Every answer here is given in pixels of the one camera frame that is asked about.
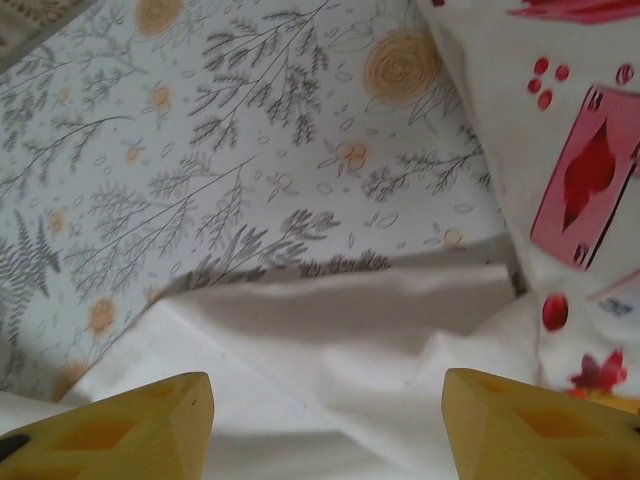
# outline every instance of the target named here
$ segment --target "white fabric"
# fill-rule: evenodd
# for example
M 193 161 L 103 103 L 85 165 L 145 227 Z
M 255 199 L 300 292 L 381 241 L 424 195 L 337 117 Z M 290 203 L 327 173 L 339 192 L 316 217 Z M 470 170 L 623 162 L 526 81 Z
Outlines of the white fabric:
M 0 392 L 0 435 L 68 410 L 69 406 Z
M 512 301 L 499 266 L 199 290 L 148 311 L 65 402 L 203 370 L 204 480 L 453 480 L 445 371 L 534 381 L 535 299 Z
M 418 0 L 485 148 L 527 283 L 539 291 L 538 309 L 541 312 L 549 292 L 562 293 L 569 300 L 566 327 L 541 332 L 543 384 L 557 390 L 572 388 L 570 378 L 580 373 L 584 355 L 602 363 L 618 349 L 624 353 L 629 376 L 615 391 L 640 396 L 638 313 L 633 316 L 635 323 L 621 326 L 587 301 L 589 295 L 640 267 L 638 172 L 627 185 L 588 271 L 566 266 L 529 239 L 545 189 L 589 88 L 602 85 L 640 93 L 637 7 L 628 5 L 627 18 L 617 21 L 580 24 L 508 13 L 534 3 L 531 1 L 446 0 L 439 7 L 434 3 Z M 589 5 L 606 3 L 592 1 Z M 539 76 L 542 88 L 554 94 L 546 111 L 538 108 L 536 95 L 527 91 L 540 57 L 550 62 L 548 72 Z M 571 74 L 558 82 L 554 72 L 562 64 L 570 67 Z M 636 75 L 621 82 L 617 72 L 624 64 L 635 66 Z

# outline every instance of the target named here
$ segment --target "yellow plastic piece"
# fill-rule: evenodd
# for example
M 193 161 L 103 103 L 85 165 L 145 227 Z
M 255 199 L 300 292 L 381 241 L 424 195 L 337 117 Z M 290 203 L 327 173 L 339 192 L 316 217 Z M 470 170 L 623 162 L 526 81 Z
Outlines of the yellow plastic piece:
M 460 480 L 638 480 L 640 417 L 475 370 L 442 397 Z
M 205 373 L 187 373 L 32 423 L 0 480 L 198 480 L 213 422 Z
M 607 407 L 624 410 L 634 415 L 640 414 L 640 399 L 637 398 L 620 397 L 605 392 L 588 392 L 585 394 L 585 399 Z

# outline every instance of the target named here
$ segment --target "fabric fold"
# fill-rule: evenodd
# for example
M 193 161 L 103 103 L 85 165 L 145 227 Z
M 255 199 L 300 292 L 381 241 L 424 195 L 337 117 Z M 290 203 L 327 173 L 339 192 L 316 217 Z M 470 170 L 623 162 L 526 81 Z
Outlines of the fabric fold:
M 298 460 L 278 478 L 455 479 L 445 371 L 535 380 L 534 299 L 513 297 L 500 266 L 195 291 L 149 310 L 65 401 L 203 370 L 217 402 L 205 479 L 272 478 L 257 472 L 279 455 Z M 336 445 L 324 469 L 307 459 Z

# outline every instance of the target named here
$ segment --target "black object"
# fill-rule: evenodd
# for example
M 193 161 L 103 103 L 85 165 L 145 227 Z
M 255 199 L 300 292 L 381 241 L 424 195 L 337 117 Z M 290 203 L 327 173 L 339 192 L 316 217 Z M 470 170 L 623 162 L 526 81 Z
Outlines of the black object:
M 25 435 L 23 433 L 11 435 L 10 437 L 0 438 L 0 462 L 6 460 L 22 447 L 24 447 L 27 443 L 29 443 L 29 440 L 31 440 L 29 435 Z

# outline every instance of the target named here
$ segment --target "red dot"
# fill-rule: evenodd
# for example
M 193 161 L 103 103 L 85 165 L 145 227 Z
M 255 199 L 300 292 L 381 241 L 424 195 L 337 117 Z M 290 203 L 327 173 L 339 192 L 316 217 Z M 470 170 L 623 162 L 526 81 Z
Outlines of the red dot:
M 541 88 L 542 88 L 542 82 L 537 78 L 534 78 L 533 80 L 531 80 L 529 82 L 529 85 L 527 85 L 527 90 L 529 90 L 529 93 L 538 93 Z
M 536 62 L 535 67 L 533 67 L 533 71 L 536 75 L 542 75 L 549 68 L 549 59 L 546 57 L 541 57 Z
M 552 293 L 542 306 L 542 323 L 549 332 L 556 332 L 567 323 L 569 303 L 562 293 Z
M 625 63 L 618 69 L 618 73 L 616 73 L 616 83 L 618 85 L 626 85 L 633 79 L 634 73 L 633 65 Z
M 538 97 L 538 107 L 540 107 L 541 110 L 546 110 L 547 108 L 549 108 L 549 105 L 551 105 L 552 101 L 553 93 L 551 93 L 551 90 L 545 90 Z
M 560 65 L 556 70 L 556 78 L 561 82 L 564 82 L 567 78 L 569 78 L 569 67 L 566 65 Z

